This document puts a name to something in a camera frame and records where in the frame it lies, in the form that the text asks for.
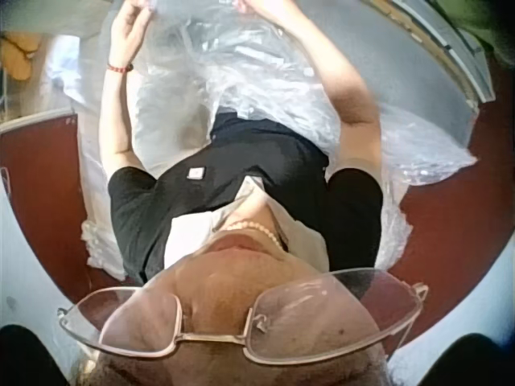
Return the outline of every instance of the small badge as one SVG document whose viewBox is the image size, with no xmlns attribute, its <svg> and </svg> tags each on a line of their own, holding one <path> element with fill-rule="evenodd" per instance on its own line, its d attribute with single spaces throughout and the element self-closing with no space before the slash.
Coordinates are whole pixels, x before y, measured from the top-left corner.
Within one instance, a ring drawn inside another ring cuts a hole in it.
<svg viewBox="0 0 515 386">
<path fill-rule="evenodd" d="M 193 167 L 187 174 L 187 179 L 201 180 L 204 178 L 206 168 L 205 167 Z"/>
</svg>

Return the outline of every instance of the woman's left hand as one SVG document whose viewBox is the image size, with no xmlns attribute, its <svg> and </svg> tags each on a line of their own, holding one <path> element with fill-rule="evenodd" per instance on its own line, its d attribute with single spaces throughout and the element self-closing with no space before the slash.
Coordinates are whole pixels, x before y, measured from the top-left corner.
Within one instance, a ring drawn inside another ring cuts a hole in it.
<svg viewBox="0 0 515 386">
<path fill-rule="evenodd" d="M 127 68 L 138 54 L 152 17 L 148 0 L 125 0 L 111 28 L 109 64 Z"/>
</svg>

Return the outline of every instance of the yellow object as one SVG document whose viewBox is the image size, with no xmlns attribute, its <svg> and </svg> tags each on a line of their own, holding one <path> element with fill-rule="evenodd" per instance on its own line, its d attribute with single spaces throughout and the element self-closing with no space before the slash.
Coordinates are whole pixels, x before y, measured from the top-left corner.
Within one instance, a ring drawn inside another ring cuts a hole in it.
<svg viewBox="0 0 515 386">
<path fill-rule="evenodd" d="M 0 47 L 0 61 L 7 74 L 16 80 L 27 80 L 32 74 L 31 61 L 17 46 L 8 40 L 2 39 Z"/>
<path fill-rule="evenodd" d="M 37 51 L 41 44 L 41 35 L 30 32 L 7 32 L 5 38 L 26 53 Z"/>
</svg>

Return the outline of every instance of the woman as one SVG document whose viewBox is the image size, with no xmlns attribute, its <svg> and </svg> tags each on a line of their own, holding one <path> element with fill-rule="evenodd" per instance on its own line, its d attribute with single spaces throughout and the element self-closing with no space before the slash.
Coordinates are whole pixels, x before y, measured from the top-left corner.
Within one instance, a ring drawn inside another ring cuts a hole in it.
<svg viewBox="0 0 515 386">
<path fill-rule="evenodd" d="M 152 12 L 126 0 L 112 29 L 100 145 L 124 265 L 145 286 L 98 302 L 104 317 L 87 317 L 101 331 L 95 343 L 70 327 L 73 312 L 63 319 L 79 340 L 118 355 L 93 361 L 89 384 L 386 382 L 382 348 L 358 344 L 380 327 L 357 300 L 360 290 L 350 290 L 379 273 L 320 275 L 374 266 L 382 207 L 377 106 L 356 69 L 293 0 L 237 6 L 304 47 L 342 122 L 338 169 L 327 183 L 328 157 L 313 143 L 273 121 L 222 113 L 209 146 L 159 179 L 149 175 L 131 145 L 126 72 Z M 106 310 L 112 302 L 123 306 Z M 263 307 L 281 316 L 266 316 Z M 197 343 L 175 347 L 175 340 Z M 345 347 L 354 347 L 351 355 L 342 354 Z"/>
</svg>

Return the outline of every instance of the pearl necklace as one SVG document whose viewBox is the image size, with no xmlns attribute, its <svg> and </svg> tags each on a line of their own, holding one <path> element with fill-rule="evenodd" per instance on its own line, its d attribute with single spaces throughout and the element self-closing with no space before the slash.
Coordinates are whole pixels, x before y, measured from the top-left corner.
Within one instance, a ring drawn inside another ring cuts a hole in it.
<svg viewBox="0 0 515 386">
<path fill-rule="evenodd" d="M 277 248 L 282 249 L 281 243 L 279 243 L 279 240 L 277 240 L 277 237 L 275 237 L 275 234 L 273 234 L 268 228 L 265 228 L 263 225 L 259 223 L 254 223 L 253 221 L 238 221 L 237 223 L 234 223 L 232 225 L 229 225 L 225 230 L 226 231 L 239 231 L 242 229 L 255 229 L 265 235 L 268 236 L 269 239 L 271 239 L 274 244 L 277 246 Z"/>
</svg>

